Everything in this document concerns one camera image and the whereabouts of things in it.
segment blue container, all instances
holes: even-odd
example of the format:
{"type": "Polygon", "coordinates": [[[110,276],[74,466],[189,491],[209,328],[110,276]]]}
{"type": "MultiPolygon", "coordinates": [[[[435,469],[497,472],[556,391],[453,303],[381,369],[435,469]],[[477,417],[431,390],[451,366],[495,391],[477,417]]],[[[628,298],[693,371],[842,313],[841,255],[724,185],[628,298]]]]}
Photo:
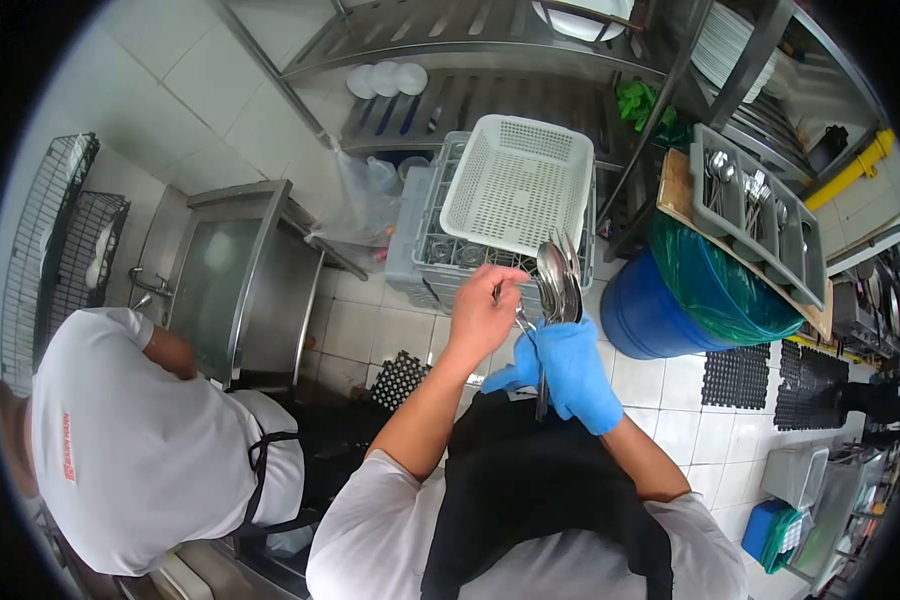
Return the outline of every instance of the blue container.
{"type": "Polygon", "coordinates": [[[649,247],[606,284],[600,320],[610,343],[640,360],[725,351],[738,343],[721,340],[684,312],[660,277],[649,247]]]}
{"type": "Polygon", "coordinates": [[[746,554],[755,558],[757,563],[760,562],[760,555],[763,553],[763,543],[767,540],[770,521],[778,512],[785,510],[792,510],[789,504],[783,500],[773,499],[757,504],[750,511],[750,520],[746,522],[746,533],[740,546],[743,546],[746,554]]]}

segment wooden board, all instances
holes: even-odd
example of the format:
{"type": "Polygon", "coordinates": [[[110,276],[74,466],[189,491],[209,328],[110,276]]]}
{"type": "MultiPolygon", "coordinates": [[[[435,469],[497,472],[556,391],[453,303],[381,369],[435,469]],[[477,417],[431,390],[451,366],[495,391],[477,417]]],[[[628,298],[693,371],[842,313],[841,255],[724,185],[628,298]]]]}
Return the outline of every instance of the wooden board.
{"type": "Polygon", "coordinates": [[[830,279],[826,281],[826,300],[824,302],[826,310],[821,311],[812,304],[800,304],[783,287],[770,281],[758,265],[738,256],[723,240],[700,231],[693,223],[693,175],[690,174],[690,158],[681,151],[669,150],[663,159],[660,188],[656,193],[656,207],[710,240],[744,267],[753,271],[758,278],[767,283],[770,289],[780,294],[783,300],[795,308],[823,340],[830,339],[830,333],[833,330],[833,283],[830,279]]]}

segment white t-shirt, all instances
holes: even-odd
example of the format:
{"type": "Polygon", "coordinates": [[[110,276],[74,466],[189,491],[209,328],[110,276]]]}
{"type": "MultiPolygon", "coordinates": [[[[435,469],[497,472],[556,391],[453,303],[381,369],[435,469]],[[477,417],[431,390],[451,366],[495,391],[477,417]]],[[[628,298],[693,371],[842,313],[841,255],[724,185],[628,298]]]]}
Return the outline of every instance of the white t-shirt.
{"type": "MultiPolygon", "coordinates": [[[[420,598],[443,470],[421,485],[374,450],[336,496],[316,529],[307,564],[313,600],[420,598]]],[[[747,598],[747,575],[733,544],[696,493],[644,502],[670,535],[673,598],[747,598]]],[[[524,541],[460,588],[461,600],[644,600],[646,580],[627,568],[616,544],[574,530],[524,541]]]]}
{"type": "MultiPolygon", "coordinates": [[[[80,310],[33,377],[30,434],[40,495],[93,570],[142,575],[181,542],[243,523],[256,476],[248,448],[297,422],[258,391],[180,381],[143,353],[154,324],[129,308],[80,310]]],[[[303,453],[269,446],[254,522],[297,516],[303,453]]]]}

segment black rubber mat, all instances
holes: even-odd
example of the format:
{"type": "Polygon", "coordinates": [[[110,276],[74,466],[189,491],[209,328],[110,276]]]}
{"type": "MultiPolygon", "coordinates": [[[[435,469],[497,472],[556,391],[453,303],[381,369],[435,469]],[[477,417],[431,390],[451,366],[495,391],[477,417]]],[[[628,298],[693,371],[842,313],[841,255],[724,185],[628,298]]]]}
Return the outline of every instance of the black rubber mat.
{"type": "Polygon", "coordinates": [[[396,411],[420,386],[432,368],[406,350],[400,350],[396,358],[384,361],[383,370],[377,373],[370,397],[384,408],[396,411]]]}
{"type": "Polygon", "coordinates": [[[760,410],[767,405],[770,344],[708,352],[703,364],[702,403],[760,410]]]}
{"type": "Polygon", "coordinates": [[[781,431],[842,427],[847,413],[833,408],[829,390],[849,378],[848,363],[784,341],[773,424],[781,431]]]}

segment blue cloth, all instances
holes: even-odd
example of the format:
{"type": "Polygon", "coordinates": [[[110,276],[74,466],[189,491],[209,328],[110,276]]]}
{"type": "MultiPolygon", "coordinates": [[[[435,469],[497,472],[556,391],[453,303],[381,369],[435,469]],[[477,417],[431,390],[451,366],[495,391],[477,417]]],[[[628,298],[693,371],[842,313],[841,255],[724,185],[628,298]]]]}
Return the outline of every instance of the blue cloth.
{"type": "Polygon", "coordinates": [[[597,327],[586,316],[579,323],[556,323],[521,335],[513,345],[513,362],[483,380],[484,394],[527,386],[540,389],[542,367],[550,403],[564,421],[576,417],[587,431],[601,435],[623,419],[623,406],[607,381],[597,352],[597,327]]]}

